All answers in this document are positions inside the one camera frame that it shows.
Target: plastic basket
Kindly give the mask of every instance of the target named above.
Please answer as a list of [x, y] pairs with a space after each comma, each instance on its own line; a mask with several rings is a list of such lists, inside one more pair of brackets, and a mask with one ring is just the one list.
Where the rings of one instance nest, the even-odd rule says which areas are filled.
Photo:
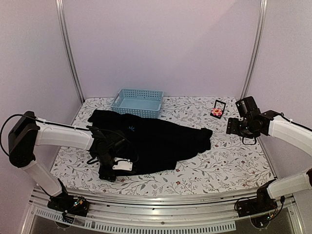
[[162, 91], [121, 89], [114, 98], [111, 108], [120, 114], [158, 118], [163, 95]]

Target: black cable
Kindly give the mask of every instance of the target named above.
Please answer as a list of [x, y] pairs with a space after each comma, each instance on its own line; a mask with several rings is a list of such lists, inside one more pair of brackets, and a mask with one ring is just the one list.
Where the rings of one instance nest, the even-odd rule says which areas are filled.
[[241, 197], [241, 198], [239, 198], [239, 199], [235, 202], [235, 204], [234, 204], [234, 210], [235, 210], [236, 212], [238, 212], [237, 203], [238, 203], [240, 200], [242, 200], [242, 199], [248, 199], [248, 200], [250, 200], [248, 197]]
[[[6, 126], [7, 122], [8, 122], [10, 119], [12, 119], [12, 118], [14, 118], [14, 117], [16, 117], [16, 116], [29, 118], [29, 119], [32, 119], [32, 120], [34, 120], [34, 121], [36, 121], [36, 122], [39, 122], [39, 123], [44, 123], [44, 124], [49, 124], [49, 125], [55, 125], [55, 126], [59, 126], [59, 127], [65, 127], [65, 128], [70, 128], [70, 129], [77, 129], [77, 130], [81, 130], [81, 131], [91, 131], [91, 129], [88, 129], [88, 128], [78, 128], [78, 127], [74, 127], [74, 126], [70, 126], [70, 125], [65, 125], [65, 124], [61, 124], [61, 123], [54, 123], [54, 122], [44, 122], [44, 121], [39, 120], [39, 119], [37, 119], [37, 118], [32, 118], [32, 117], [30, 117], [30, 116], [26, 116], [26, 115], [23, 115], [23, 114], [14, 114], [14, 115], [11, 115], [11, 116], [4, 122], [4, 124], [2, 125], [1, 130], [0, 130], [0, 147], [1, 147], [2, 151], [3, 151], [7, 156], [9, 156], [9, 154], [8, 154], [7, 151], [4, 149], [3, 144], [2, 144], [2, 132], [3, 132], [4, 127]], [[134, 145], [133, 145], [126, 137], [124, 137], [123, 135], [121, 135], [121, 134], [119, 134], [119, 133], [117, 133], [117, 132], [115, 132], [115, 131], [112, 131], [112, 130], [108, 130], [108, 129], [98, 129], [98, 130], [100, 130], [100, 131], [106, 131], [106, 132], [110, 132], [110, 133], [115, 133], [115, 134], [119, 135], [120, 137], [122, 137], [125, 141], [128, 142], [128, 144], [130, 144], [130, 146], [133, 148], [133, 150], [134, 150], [134, 152], [135, 152], [135, 154], [136, 154], [136, 160], [135, 160], [133, 163], [138, 162], [138, 160], [139, 160], [139, 155], [138, 155], [138, 153], [137, 153], [137, 150], [135, 149]]]
[[304, 128], [304, 129], [306, 129], [306, 130], [312, 132], [312, 129], [311, 129], [311, 128], [308, 128], [308, 127], [306, 127], [306, 126], [304, 126], [304, 125], [302, 125], [302, 124], [300, 124], [300, 123], [292, 122], [292, 121], [290, 121], [290, 119], [287, 119], [287, 118], [284, 116], [284, 113], [283, 113], [283, 112], [280, 113], [280, 116], [281, 116], [283, 119], [285, 119], [286, 121], [288, 121], [289, 123], [292, 123], [292, 124], [294, 124], [294, 125], [297, 125], [297, 126], [299, 126], [299, 127], [302, 127], [302, 128]]
[[98, 162], [98, 160], [94, 160], [94, 158], [92, 158], [92, 159], [90, 159], [90, 160], [87, 161], [87, 164], [88, 164], [88, 165], [92, 165], [92, 164], [94, 164], [94, 163], [96, 163], [96, 162]]
[[281, 209], [279, 209], [279, 211], [277, 212], [277, 214], [275, 214], [272, 218], [264, 221], [264, 223], [267, 223], [267, 222], [271, 222], [273, 219], [275, 219], [279, 213], [281, 213], [283, 207], [284, 207], [284, 202], [285, 202], [285, 196], [281, 196], [281, 199], [280, 199], [280, 202], [282, 203], [282, 206], [281, 206]]
[[116, 161], [116, 162], [129, 162], [129, 161], [126, 160], [126, 159], [120, 159], [120, 160], [118, 160], [118, 161]]
[[67, 223], [70, 223], [70, 224], [72, 224], [74, 222], [74, 220], [75, 220], [75, 218], [68, 216], [66, 212], [62, 213], [62, 217], [63, 217], [63, 221], [64, 222], [67, 222]]

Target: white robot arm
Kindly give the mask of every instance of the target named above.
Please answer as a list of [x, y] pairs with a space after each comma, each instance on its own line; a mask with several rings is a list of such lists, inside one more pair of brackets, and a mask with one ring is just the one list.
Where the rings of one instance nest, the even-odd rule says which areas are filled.
[[[269, 135], [282, 139], [298, 147], [312, 156], [312, 132], [286, 121], [282, 116], [274, 117], [269, 126]], [[272, 199], [312, 189], [312, 169], [278, 179], [268, 186], [268, 194]]]
[[[261, 134], [272, 136], [298, 147], [312, 156], [312, 130], [292, 122], [275, 111], [261, 113], [253, 97], [236, 102], [243, 120], [229, 118], [227, 133], [244, 138], [256, 138]], [[285, 195], [312, 189], [312, 169], [307, 169], [283, 179], [269, 181], [257, 190], [257, 198], [238, 201], [238, 214], [241, 216], [265, 212], [276, 207], [276, 200], [284, 200]]]
[[116, 170], [126, 171], [129, 174], [135, 172], [130, 159], [116, 157], [119, 150], [125, 148], [128, 143], [121, 131], [101, 130], [95, 127], [82, 129], [47, 122], [45, 119], [35, 117], [30, 111], [24, 115], [13, 115], [8, 120], [15, 116], [21, 118], [9, 133], [9, 152], [4, 150], [2, 143], [1, 148], [9, 156], [12, 165], [27, 172], [50, 196], [48, 207], [64, 212], [64, 219], [68, 219], [67, 214], [86, 216], [89, 203], [83, 197], [68, 195], [62, 182], [36, 160], [33, 152], [35, 145], [67, 146], [89, 151], [91, 160], [95, 162], [94, 159], [97, 158], [100, 163], [101, 179], [114, 181]]

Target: white wall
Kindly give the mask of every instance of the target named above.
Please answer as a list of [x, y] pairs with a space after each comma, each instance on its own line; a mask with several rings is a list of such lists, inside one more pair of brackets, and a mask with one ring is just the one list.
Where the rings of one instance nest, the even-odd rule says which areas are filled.
[[[3, 0], [0, 7], [0, 125], [33, 110], [70, 123], [80, 104], [66, 60], [55, 1]], [[2, 141], [14, 119], [5, 128]], [[51, 167], [56, 148], [40, 147], [37, 159]], [[0, 152], [0, 233], [17, 234], [34, 182]]]
[[[312, 1], [269, 1], [249, 95], [261, 111], [284, 112], [312, 127]], [[270, 137], [263, 138], [279, 177], [312, 167], [312, 158]], [[312, 191], [295, 194], [307, 233], [312, 233]]]
[[64, 1], [82, 89], [239, 97], [260, 1]]

